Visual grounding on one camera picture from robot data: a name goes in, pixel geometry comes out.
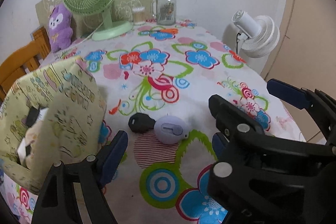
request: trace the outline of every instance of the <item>jar handle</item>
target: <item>jar handle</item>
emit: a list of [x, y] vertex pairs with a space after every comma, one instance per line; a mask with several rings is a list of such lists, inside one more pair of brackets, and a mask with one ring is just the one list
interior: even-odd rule
[[151, 4], [151, 14], [152, 14], [152, 18], [156, 19], [156, 8], [155, 8], [155, 12], [154, 12], [154, 4], [156, 3], [156, 0], [152, 1]]

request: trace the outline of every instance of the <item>car key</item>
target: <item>car key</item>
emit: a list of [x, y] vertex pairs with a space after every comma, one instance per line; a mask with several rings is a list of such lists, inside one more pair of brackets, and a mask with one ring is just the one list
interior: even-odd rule
[[128, 121], [128, 126], [134, 133], [146, 133], [154, 129], [155, 120], [144, 113], [135, 113]]

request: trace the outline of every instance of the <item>chair backrest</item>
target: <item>chair backrest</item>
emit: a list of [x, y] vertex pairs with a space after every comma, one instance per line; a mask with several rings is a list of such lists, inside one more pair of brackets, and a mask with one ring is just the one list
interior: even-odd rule
[[0, 65], [0, 99], [3, 101], [16, 79], [25, 75], [25, 65], [29, 71], [38, 69], [40, 63], [36, 56], [45, 59], [50, 53], [50, 44], [44, 27], [33, 33], [34, 40], [13, 52]]

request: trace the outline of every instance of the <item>beige wall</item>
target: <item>beige wall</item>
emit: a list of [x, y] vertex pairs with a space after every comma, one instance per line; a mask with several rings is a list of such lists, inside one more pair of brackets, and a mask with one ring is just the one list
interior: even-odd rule
[[[335, 0], [295, 0], [283, 43], [265, 79], [319, 89], [336, 98], [335, 26]], [[305, 110], [286, 107], [307, 141], [318, 134], [318, 127]]]
[[288, 30], [290, 19], [292, 17], [294, 1], [295, 0], [286, 0], [286, 5], [285, 5], [285, 9], [283, 11], [282, 21], [281, 21], [281, 24], [279, 26], [279, 30], [280, 30], [279, 43], [275, 47], [275, 49], [273, 51], [271, 51], [271, 53], [269, 54], [268, 59], [265, 63], [265, 66], [264, 66], [262, 72], [260, 73], [260, 76], [264, 79], [267, 77], [268, 73], [270, 72], [271, 67], [273, 66], [273, 64], [275, 62], [275, 59], [278, 56], [278, 53], [280, 51], [280, 47], [281, 47], [282, 42], [285, 38], [285, 34]]

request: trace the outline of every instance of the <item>clamp jaw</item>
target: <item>clamp jaw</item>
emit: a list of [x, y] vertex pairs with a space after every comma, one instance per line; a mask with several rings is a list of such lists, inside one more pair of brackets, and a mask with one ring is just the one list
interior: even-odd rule
[[54, 163], [43, 183], [31, 223], [44, 224], [47, 220], [49, 224], [82, 224], [73, 185], [78, 182], [92, 224], [117, 224], [101, 189], [111, 182], [127, 144], [127, 133], [119, 131], [97, 155], [75, 164]]
[[220, 132], [212, 144], [219, 161], [210, 169], [208, 193], [229, 211], [225, 224], [334, 223], [336, 101], [278, 80], [267, 87], [270, 94], [305, 108], [327, 145], [267, 136], [249, 116], [213, 95], [209, 108]]

